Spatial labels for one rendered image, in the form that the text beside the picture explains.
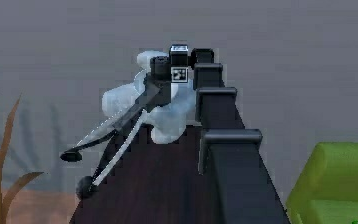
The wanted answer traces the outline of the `brown house plant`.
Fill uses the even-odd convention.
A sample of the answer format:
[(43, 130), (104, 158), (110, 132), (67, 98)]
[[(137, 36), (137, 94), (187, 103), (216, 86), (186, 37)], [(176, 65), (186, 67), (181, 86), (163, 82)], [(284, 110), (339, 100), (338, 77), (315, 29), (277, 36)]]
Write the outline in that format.
[(3, 168), (6, 160), (6, 156), (9, 150), (13, 124), (15, 121), (15, 115), (20, 103), (20, 99), (17, 99), (9, 112), (3, 133), (3, 139), (0, 145), (0, 224), (7, 224), (7, 217), (10, 211), (10, 206), (16, 198), (17, 194), (31, 181), (41, 175), (41, 172), (29, 172), (20, 176), (7, 191), (3, 191)]

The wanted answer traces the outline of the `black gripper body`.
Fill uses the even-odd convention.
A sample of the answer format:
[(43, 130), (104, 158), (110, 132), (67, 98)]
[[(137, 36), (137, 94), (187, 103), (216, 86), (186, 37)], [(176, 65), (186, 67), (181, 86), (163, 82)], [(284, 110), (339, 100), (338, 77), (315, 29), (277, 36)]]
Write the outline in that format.
[(131, 129), (142, 111), (151, 112), (157, 106), (171, 102), (171, 74), (168, 56), (153, 57), (150, 60), (150, 71), (143, 80), (145, 90), (135, 100), (135, 104), (126, 111), (118, 121), (112, 124), (112, 133), (125, 133)]

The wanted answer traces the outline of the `dark brown table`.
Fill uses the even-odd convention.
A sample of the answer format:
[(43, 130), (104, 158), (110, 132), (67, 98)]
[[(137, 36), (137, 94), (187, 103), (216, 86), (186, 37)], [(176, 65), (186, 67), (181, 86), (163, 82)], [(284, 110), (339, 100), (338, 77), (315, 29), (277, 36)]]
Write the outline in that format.
[(201, 129), (155, 144), (142, 126), (98, 191), (79, 202), (69, 224), (219, 224), (209, 176), (198, 173)]

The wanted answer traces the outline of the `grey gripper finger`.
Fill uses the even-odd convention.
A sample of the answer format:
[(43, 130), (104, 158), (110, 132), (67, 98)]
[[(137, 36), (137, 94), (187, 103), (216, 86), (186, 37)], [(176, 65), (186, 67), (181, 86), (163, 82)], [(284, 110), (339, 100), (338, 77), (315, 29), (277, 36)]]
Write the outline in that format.
[(60, 155), (60, 159), (66, 162), (78, 162), (82, 159), (80, 151), (86, 148), (93, 147), (108, 141), (115, 133), (113, 125), (121, 118), (120, 114), (115, 114), (105, 121), (103, 121), (98, 127), (94, 128), (83, 139), (81, 139), (74, 147), (66, 150)]
[(97, 191), (97, 187), (111, 173), (130, 146), (146, 117), (147, 112), (141, 110), (127, 121), (119, 119), (115, 123), (115, 129), (106, 136), (85, 144), (85, 147), (91, 147), (103, 141), (109, 141), (94, 174), (83, 177), (77, 185), (76, 194), (80, 200), (91, 197)]

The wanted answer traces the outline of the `white lumpy sculpture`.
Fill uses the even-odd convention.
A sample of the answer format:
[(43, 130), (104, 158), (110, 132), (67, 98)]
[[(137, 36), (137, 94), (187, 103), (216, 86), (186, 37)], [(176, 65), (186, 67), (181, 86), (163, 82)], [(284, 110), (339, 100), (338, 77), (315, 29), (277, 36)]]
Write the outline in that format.
[[(150, 59), (167, 56), (160, 51), (144, 51), (137, 55), (137, 63), (142, 68), (134, 81), (106, 91), (102, 97), (102, 111), (107, 117), (120, 117), (135, 104), (135, 100), (145, 91), (144, 78), (150, 71)], [(155, 107), (143, 120), (153, 126), (151, 138), (156, 144), (169, 144), (176, 141), (185, 131), (187, 116), (195, 109), (196, 93), (193, 80), (171, 85), (171, 103)]]

